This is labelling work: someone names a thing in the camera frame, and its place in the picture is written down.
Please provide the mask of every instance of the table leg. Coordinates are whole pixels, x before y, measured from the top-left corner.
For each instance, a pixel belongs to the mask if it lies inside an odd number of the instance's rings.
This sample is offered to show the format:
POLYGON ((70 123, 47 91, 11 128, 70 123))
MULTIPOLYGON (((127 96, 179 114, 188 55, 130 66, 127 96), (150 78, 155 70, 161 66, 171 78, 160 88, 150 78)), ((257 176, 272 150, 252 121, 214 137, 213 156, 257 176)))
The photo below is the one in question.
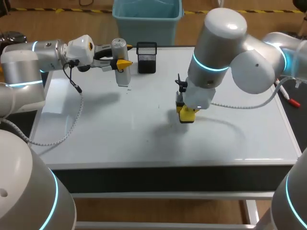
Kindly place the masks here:
POLYGON ((259 215, 255 200, 244 200, 244 208, 247 219, 247 224, 257 224, 259 215))

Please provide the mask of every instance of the blue led ring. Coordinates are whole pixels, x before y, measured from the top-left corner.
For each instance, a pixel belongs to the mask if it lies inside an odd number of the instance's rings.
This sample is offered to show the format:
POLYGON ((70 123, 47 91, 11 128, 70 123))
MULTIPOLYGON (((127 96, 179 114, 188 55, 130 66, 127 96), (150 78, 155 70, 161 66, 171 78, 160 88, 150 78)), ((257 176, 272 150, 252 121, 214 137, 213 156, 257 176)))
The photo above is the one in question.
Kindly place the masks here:
POLYGON ((225 67, 225 68, 223 68, 223 69, 212 69, 212 68, 209 68, 209 67, 207 67, 207 66, 201 64, 201 63, 196 59, 194 53, 193 53, 193 58, 194 58, 194 60, 196 61, 197 64, 199 64, 199 65, 200 65, 201 67, 203 67, 204 69, 207 69, 207 70, 210 70, 210 71, 220 72, 220 71, 224 71, 224 70, 226 70, 226 69, 229 68, 229 67, 225 67))
POLYGON ((307 224, 300 218, 300 216, 298 215, 298 213, 296 212, 296 210, 294 209, 292 202, 290 200, 290 196, 289 196, 289 192, 288 192, 288 178, 289 178, 289 174, 287 176, 287 180, 286 180, 286 195, 287 195, 287 200, 288 203, 290 205, 290 208, 292 209, 295 217, 298 219, 298 221, 305 227, 305 229, 307 229, 307 224))
POLYGON ((46 219, 46 221, 44 222, 44 224, 40 227, 39 230, 43 230, 46 225, 49 223, 53 213, 54 213, 54 210, 56 209, 56 206, 57 206, 57 202, 58 202, 58 196, 59 196, 59 187, 58 187, 58 182, 57 182, 57 178, 56 176, 53 174, 53 172, 51 171, 52 175, 53 175, 53 178, 54 178, 54 181, 55 181, 55 184, 56 184, 56 196, 54 198, 54 202, 53 202, 53 206, 52 206, 52 209, 46 219))

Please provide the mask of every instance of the yellow object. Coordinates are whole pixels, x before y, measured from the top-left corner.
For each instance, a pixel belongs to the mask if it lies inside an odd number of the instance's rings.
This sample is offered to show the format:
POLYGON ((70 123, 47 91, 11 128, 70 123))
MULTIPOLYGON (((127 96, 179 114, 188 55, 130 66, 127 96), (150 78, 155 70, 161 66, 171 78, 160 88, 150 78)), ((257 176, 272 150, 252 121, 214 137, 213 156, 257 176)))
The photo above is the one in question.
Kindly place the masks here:
POLYGON ((176 106, 176 112, 179 114, 179 112, 182 110, 181 106, 176 106))
POLYGON ((117 60, 117 63, 116 63, 118 69, 127 68, 128 66, 131 66, 132 64, 133 64, 132 61, 127 61, 127 60, 122 60, 122 59, 117 60))
POLYGON ((182 107, 179 112, 179 120, 181 123, 193 123, 195 121, 195 114, 199 109, 190 109, 186 105, 182 107))

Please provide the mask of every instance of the black cable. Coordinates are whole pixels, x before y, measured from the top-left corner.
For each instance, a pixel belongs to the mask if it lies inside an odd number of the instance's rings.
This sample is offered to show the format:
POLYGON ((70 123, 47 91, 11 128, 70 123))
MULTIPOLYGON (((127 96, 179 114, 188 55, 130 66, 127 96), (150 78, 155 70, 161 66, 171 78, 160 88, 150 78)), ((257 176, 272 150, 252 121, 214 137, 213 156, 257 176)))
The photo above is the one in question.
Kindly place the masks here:
POLYGON ((83 4, 81 4, 81 0, 79 0, 79 6, 90 6, 90 5, 92 5, 93 3, 94 3, 94 0, 92 0, 92 2, 89 3, 89 4, 83 5, 83 4))
POLYGON ((63 65, 63 72, 65 73, 65 76, 69 79, 71 85, 78 91, 78 93, 82 93, 82 89, 79 87, 79 85, 77 85, 73 80, 72 80, 72 68, 75 67, 76 63, 74 61, 69 61, 69 62, 66 62, 64 65, 63 65), (65 66, 66 65, 69 65, 69 68, 70 68, 70 75, 68 76, 66 71, 65 71, 65 66))

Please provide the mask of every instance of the metal table frame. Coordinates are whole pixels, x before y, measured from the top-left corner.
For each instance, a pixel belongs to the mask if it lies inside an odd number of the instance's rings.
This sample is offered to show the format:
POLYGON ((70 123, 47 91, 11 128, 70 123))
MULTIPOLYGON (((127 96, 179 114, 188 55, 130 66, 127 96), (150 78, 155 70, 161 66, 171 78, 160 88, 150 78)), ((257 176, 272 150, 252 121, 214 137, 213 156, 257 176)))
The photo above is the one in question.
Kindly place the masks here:
POLYGON ((142 230, 271 230, 271 210, 259 220, 256 200, 271 200, 274 192, 258 193, 207 193, 207 192, 172 192, 172 193, 78 193, 74 198, 147 198, 147 199, 204 199, 204 200, 243 200, 248 224, 187 224, 187 223, 140 223, 140 222, 79 222, 75 229, 142 229, 142 230))

